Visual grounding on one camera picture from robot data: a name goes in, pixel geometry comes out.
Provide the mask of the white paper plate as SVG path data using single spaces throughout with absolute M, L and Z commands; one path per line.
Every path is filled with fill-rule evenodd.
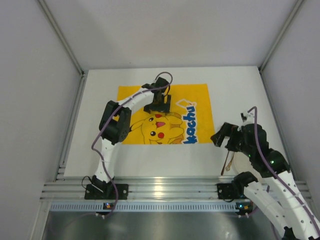
M 261 183 L 264 182 L 260 173 L 253 168 L 249 158 L 243 153 L 236 152 L 234 154 L 232 165 L 233 165 L 234 171 L 237 172 L 238 174 L 242 172 L 251 172 L 259 182 Z

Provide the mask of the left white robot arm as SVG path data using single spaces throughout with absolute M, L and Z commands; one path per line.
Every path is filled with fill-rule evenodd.
M 158 74 L 152 83 L 142 85 L 132 95 L 119 100 L 107 102 L 98 129 L 99 133 L 91 144 L 91 150 L 99 156 L 98 167 L 92 177 L 95 184 L 113 182 L 117 151 L 127 138 L 131 118 L 139 110 L 151 110 L 168 113 L 170 100 L 166 92 L 172 81 L 167 81 Z

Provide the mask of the copper spoon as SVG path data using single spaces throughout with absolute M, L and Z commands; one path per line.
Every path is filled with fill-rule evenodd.
M 229 159 L 229 162 L 227 163 L 227 165 L 225 166 L 225 171 L 230 171 L 230 169 L 231 169 L 231 165 L 232 165 L 232 163 L 233 163 L 233 160 L 234 160 L 234 156 L 235 156 L 235 153 L 233 153 L 232 155 L 231 155 L 231 158 Z

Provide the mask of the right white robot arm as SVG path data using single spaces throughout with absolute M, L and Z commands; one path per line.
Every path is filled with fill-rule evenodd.
M 299 191 L 284 156 L 270 147 L 266 131 L 249 123 L 238 126 L 225 122 L 210 138 L 216 147 L 248 157 L 253 169 L 271 188 L 276 198 L 263 189 L 250 171 L 236 175 L 231 183 L 218 184 L 218 198 L 226 202 L 251 200 L 272 223 L 283 240 L 318 240 L 320 221 L 315 217 Z

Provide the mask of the aluminium mounting rail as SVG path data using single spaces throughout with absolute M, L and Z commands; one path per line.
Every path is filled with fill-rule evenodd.
M 40 199 L 43 201 L 84 200 L 85 187 L 91 182 L 87 177 L 66 177 L 65 166 L 59 167 L 56 179 L 44 184 Z M 217 184 L 227 184 L 232 175 L 206 177 L 122 177 L 115 183 L 128 185 L 119 192 L 129 201 L 195 200 L 213 201 L 218 198 Z

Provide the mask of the yellow Pikachu placemat cloth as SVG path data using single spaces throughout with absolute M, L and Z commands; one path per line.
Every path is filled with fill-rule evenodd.
M 215 133 L 208 86 L 179 84 L 170 88 L 170 112 L 138 110 L 131 116 L 126 145 L 210 143 Z

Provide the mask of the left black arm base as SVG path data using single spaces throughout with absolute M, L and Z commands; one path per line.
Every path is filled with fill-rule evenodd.
M 90 183 L 85 187 L 85 200 L 115 200 L 117 198 L 116 190 L 118 192 L 118 200 L 127 200 L 129 194 L 129 185 L 123 183 L 101 181 L 94 175 L 89 178 Z

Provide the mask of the copper fork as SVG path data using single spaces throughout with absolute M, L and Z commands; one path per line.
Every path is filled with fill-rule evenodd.
M 223 167 L 221 169 L 221 172 L 220 172 L 220 175 L 223 176 L 224 175 L 224 172 L 225 172 L 225 168 L 226 168 L 226 164 L 227 164 L 227 160 L 229 158 L 229 154 L 230 154 L 230 151 L 228 150 L 227 154 L 226 154 L 226 157 L 225 157 L 225 160 L 224 160 L 224 163 L 223 163 Z

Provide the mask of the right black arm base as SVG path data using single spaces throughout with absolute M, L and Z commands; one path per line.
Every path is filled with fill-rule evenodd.
M 224 200 L 225 202 L 232 202 L 234 200 L 245 199 L 244 189 L 233 183 L 218 183 L 217 194 L 219 200 Z

